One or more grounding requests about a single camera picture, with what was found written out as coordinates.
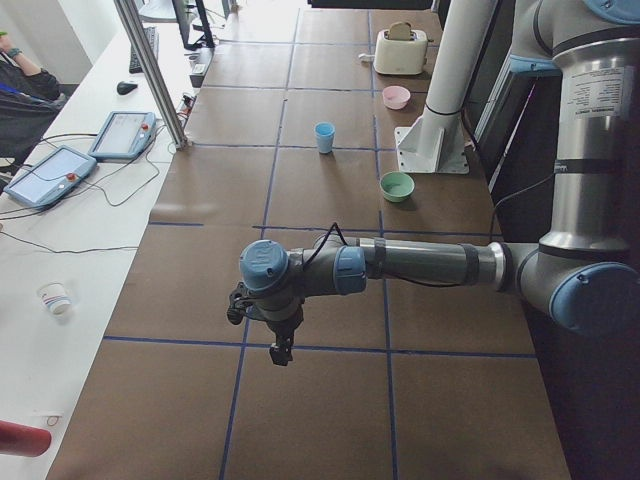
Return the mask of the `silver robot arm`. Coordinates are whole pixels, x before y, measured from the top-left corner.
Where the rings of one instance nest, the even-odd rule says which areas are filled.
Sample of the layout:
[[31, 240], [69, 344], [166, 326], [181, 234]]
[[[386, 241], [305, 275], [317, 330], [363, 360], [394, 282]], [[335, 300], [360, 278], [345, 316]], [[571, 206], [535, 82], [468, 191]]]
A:
[[624, 147], [639, 111], [635, 1], [519, 1], [509, 66], [559, 75], [561, 99], [550, 230], [535, 243], [485, 246], [349, 238], [332, 225], [309, 249], [249, 244], [228, 320], [268, 325], [273, 363], [292, 358], [304, 301], [362, 292], [371, 279], [452, 288], [489, 284], [586, 336], [639, 314], [639, 275], [620, 233]]

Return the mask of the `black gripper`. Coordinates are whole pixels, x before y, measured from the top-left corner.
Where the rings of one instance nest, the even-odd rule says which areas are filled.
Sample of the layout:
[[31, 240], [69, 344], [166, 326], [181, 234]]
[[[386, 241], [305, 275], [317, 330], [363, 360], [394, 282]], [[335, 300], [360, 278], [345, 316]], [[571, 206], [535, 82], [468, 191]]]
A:
[[276, 341], [269, 348], [272, 363], [276, 366], [287, 366], [292, 360], [292, 343], [295, 330], [304, 320], [302, 309], [297, 309], [291, 316], [280, 321], [268, 321], [268, 328], [275, 334]]

